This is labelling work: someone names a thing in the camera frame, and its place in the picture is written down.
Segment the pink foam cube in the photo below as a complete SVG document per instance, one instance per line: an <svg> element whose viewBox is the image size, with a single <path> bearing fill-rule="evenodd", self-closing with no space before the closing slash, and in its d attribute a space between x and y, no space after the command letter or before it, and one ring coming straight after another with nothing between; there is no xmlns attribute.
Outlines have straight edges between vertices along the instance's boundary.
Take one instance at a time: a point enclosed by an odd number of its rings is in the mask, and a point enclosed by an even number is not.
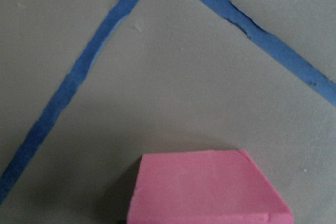
<svg viewBox="0 0 336 224"><path fill-rule="evenodd" d="M293 223L244 150L145 154L127 223Z"/></svg>

